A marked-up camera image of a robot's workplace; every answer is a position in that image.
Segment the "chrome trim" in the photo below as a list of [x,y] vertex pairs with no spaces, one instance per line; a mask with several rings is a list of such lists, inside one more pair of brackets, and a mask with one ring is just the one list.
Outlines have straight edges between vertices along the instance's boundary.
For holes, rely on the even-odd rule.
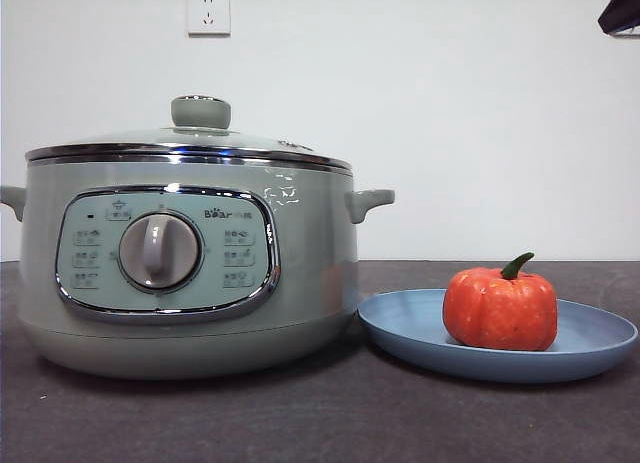
[[[208,196],[223,196],[229,198],[241,198],[245,201],[253,203],[260,213],[262,214],[264,221],[266,222],[264,230],[267,240],[267,256],[268,256],[268,268],[267,274],[260,284],[260,286],[245,298],[241,298],[230,303],[225,303],[217,306],[206,306],[200,308],[189,308],[185,310],[161,310],[156,309],[152,311],[148,310],[126,310],[126,309],[112,309],[103,308],[99,306],[90,305],[83,301],[73,298],[69,292],[62,286],[60,273],[58,270],[58,258],[60,254],[60,244],[62,240],[62,229],[67,217],[69,207],[81,198],[88,196],[99,196],[108,194],[126,194],[126,193],[140,193],[140,192],[160,192],[167,191],[166,185],[124,185],[124,186],[109,186],[101,188],[93,188],[76,195],[67,204],[60,224],[60,232],[58,234],[58,246],[56,249],[56,263],[55,263],[55,283],[58,288],[58,293],[64,303],[68,305],[72,311],[77,314],[88,317],[94,320],[99,320],[107,323],[127,323],[138,325],[171,325],[178,323],[194,323],[202,321],[212,321],[223,318],[232,318],[237,316],[246,315],[260,306],[266,299],[273,293],[280,280],[281,264],[280,264],[280,247],[278,244],[278,238],[274,226],[274,217],[269,205],[260,198],[258,195],[241,190],[232,190],[227,188],[211,188],[202,186],[180,186],[179,189],[172,189],[172,193],[185,193],[185,194],[198,194]],[[195,278],[195,275],[200,271],[200,268],[194,272],[188,281]]]
[[183,145],[179,143],[91,143],[62,146],[49,146],[31,150],[26,154],[29,164],[39,162],[39,164],[52,164],[56,161],[49,161],[53,158],[82,158],[74,160],[78,162],[104,161],[102,158],[121,158],[135,155],[137,157],[164,156],[164,157],[200,157],[200,158],[221,158],[221,159],[241,159],[243,161],[261,160],[268,161],[271,166],[279,166],[282,162],[288,162],[292,166],[302,167],[304,164],[313,165],[311,169],[317,167],[341,168],[352,170],[349,163],[335,158],[327,158],[307,153],[294,153],[290,151],[266,150],[260,148],[229,148],[213,146]]
[[145,163],[204,163],[210,165],[238,165],[274,168],[296,168],[301,170],[325,171],[350,176],[353,172],[335,166],[324,166],[313,163],[292,163],[282,160],[268,159],[243,159],[243,158],[221,158],[210,156],[178,156],[178,155],[96,155],[96,156],[61,156],[56,158],[46,158],[42,160],[32,160],[28,167],[61,165],[65,163],[110,163],[110,162],[145,162]]

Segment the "artificial pumpkin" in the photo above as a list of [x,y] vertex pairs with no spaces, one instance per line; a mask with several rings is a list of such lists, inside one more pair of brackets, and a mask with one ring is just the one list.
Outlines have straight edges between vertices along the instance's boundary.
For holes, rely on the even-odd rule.
[[444,297],[447,331],[469,346],[500,350],[546,350],[558,331],[556,292],[540,275],[520,271],[525,253],[504,269],[457,273]]

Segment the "dark tabletop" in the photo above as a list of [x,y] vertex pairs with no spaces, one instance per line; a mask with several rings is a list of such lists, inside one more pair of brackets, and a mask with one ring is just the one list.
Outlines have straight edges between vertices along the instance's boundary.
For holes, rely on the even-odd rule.
[[[366,261],[364,294],[442,288],[473,262]],[[558,296],[640,325],[640,262],[531,262]],[[39,357],[16,321],[17,263],[2,264],[2,461],[638,462],[640,348],[613,370],[550,385],[423,370],[368,342],[334,343],[247,375],[132,382]]]

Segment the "blue plate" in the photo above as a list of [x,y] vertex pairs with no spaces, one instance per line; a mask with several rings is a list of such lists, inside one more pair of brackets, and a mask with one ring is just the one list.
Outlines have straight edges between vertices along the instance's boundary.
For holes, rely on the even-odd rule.
[[558,336],[546,351],[464,346],[442,323],[445,290],[372,296],[358,313],[373,341],[414,365],[450,375],[507,383],[552,383],[600,374],[624,360],[638,329],[620,316],[558,300]]

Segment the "cooker base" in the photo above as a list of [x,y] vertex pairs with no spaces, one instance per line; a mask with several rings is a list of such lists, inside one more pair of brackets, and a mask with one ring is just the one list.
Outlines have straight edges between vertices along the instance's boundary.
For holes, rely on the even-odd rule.
[[294,360],[337,337],[352,315],[339,313],[260,331],[175,338],[71,335],[22,323],[38,351],[59,365],[113,378],[173,380],[243,373]]

